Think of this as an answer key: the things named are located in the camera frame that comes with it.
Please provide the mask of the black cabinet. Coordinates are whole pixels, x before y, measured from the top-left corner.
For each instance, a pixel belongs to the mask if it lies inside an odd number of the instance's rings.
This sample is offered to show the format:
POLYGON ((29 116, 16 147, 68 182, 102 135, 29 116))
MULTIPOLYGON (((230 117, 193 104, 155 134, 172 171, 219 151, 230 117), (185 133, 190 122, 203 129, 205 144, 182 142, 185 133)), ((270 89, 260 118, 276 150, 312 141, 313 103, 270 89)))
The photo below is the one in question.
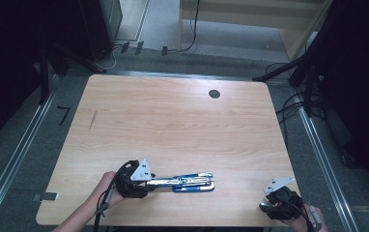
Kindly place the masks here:
POLYGON ((123 19, 120 0, 79 0, 86 43, 84 56, 98 61, 109 53, 123 19))

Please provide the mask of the metal floor rail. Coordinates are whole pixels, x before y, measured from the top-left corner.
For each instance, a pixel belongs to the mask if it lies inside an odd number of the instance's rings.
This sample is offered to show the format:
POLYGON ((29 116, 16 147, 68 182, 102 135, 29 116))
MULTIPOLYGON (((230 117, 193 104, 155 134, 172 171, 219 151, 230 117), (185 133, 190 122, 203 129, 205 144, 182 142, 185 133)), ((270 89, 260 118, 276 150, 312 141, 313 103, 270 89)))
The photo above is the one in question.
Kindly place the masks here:
POLYGON ((49 78, 50 92, 45 101, 39 104, 38 90, 0 131, 0 206, 28 154, 62 80, 61 75, 52 75, 49 78))
POLYGON ((360 232, 354 214, 342 190, 335 172, 330 164, 326 149, 318 135, 313 120, 308 116, 304 107, 299 110, 301 121, 309 137, 316 159, 323 173, 332 202, 341 220, 345 232, 360 232))

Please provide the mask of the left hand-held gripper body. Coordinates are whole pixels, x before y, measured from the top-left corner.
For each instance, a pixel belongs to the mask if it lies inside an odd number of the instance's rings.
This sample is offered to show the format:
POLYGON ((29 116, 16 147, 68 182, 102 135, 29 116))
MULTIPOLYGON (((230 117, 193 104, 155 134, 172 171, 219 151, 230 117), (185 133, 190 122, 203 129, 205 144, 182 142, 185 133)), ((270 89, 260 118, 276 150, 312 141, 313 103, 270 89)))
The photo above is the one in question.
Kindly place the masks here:
POLYGON ((129 160, 117 171, 114 186, 124 198, 143 198, 148 192, 141 187, 146 187, 146 182, 152 180, 151 173, 146 159, 142 162, 129 160))

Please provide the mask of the light wooden furniture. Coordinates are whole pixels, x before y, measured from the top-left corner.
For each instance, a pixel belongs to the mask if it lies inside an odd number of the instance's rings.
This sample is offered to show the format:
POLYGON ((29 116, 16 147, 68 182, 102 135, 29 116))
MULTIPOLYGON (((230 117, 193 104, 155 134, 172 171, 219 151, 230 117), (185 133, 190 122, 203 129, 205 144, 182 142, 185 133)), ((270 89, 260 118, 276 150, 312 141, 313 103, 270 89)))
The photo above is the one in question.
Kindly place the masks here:
POLYGON ((314 32, 324 24, 333 0, 180 0, 178 48, 183 20, 198 19, 276 28, 290 60, 300 56, 314 32))

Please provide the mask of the black metal stand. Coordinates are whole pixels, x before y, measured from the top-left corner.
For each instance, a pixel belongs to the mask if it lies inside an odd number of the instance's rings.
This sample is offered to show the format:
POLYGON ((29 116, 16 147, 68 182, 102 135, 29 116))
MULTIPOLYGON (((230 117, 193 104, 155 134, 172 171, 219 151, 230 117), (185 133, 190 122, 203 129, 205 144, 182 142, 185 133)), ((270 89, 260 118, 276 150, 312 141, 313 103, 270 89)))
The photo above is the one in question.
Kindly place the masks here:
POLYGON ((79 63, 87 70, 93 73, 106 73, 105 68, 100 68, 75 52, 65 48, 58 43, 45 42, 40 50, 40 77, 41 77, 41 97, 40 104, 43 104, 49 96, 49 80, 48 80, 48 65, 51 65, 53 70, 58 74, 66 74, 68 66, 65 57, 71 58, 76 63, 79 63))
POLYGON ((289 79, 292 87, 298 87, 303 81, 306 81, 303 94, 303 109, 308 117, 311 116, 311 96, 314 87, 315 76, 317 72, 316 57, 321 54, 323 42, 336 20, 336 12, 330 7, 334 6, 333 0, 328 0, 329 5, 323 10, 321 20, 323 21, 320 30, 309 45, 297 59, 287 63, 276 70, 266 73, 260 77, 253 77, 253 81, 266 82, 282 73, 294 69, 289 79))

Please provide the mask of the person's left hand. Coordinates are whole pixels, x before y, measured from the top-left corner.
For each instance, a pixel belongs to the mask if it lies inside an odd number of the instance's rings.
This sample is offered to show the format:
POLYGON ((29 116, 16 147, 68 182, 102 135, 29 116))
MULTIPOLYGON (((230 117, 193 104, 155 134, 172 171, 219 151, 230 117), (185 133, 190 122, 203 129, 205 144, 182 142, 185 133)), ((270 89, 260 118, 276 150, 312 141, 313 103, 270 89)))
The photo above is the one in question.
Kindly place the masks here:
MULTIPOLYGON (((101 177, 99 183, 94 188, 91 196, 94 201, 94 206, 97 207, 99 202, 102 200, 102 198, 105 196, 105 194, 108 192, 108 188, 113 183, 113 179, 115 177, 116 172, 115 171, 107 171, 103 174, 101 177)), ((113 191, 110 200, 109 200, 109 207, 112 208, 121 201, 124 200, 124 197, 120 195, 116 190, 113 191)))

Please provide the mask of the person's right hand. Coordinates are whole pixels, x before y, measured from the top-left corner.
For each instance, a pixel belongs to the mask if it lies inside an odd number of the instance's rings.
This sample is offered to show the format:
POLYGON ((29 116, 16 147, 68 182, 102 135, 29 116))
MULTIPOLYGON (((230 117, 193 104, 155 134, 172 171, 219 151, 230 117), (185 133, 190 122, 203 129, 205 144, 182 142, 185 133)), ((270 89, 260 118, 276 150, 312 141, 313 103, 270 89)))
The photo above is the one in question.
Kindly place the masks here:
MULTIPOLYGON (((301 210, 308 216, 308 219, 311 223, 317 222, 317 220, 315 220, 313 217, 313 212, 315 212, 316 215, 319 217, 322 225, 321 229, 318 232, 329 232, 325 222, 324 215, 319 208, 305 204, 301 210)), ((289 226, 294 232, 307 232, 306 219, 303 216, 299 216, 297 218, 292 218, 288 220, 284 219, 282 220, 282 223, 289 226)))

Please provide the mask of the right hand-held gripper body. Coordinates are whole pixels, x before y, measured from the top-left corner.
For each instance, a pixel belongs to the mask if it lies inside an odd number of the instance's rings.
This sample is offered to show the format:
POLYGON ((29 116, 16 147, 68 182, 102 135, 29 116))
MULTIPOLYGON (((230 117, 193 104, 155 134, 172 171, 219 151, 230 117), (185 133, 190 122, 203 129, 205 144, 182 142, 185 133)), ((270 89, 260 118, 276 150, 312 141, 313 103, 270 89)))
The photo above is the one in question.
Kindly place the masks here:
POLYGON ((303 215, 302 198, 288 188, 294 180, 294 177, 272 178, 264 188, 267 201, 260 203, 259 208, 270 219, 288 220, 303 215))

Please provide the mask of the grey metal floor plate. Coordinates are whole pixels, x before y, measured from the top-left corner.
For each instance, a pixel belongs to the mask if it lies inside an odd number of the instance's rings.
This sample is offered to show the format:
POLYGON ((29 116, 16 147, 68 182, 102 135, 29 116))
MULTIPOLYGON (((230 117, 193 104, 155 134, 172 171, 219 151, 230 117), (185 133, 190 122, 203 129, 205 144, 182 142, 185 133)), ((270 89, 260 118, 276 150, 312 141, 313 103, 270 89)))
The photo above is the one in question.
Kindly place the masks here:
POLYGON ((42 201, 55 201, 59 197, 58 192, 41 192, 36 193, 32 200, 36 202, 42 202, 42 201))

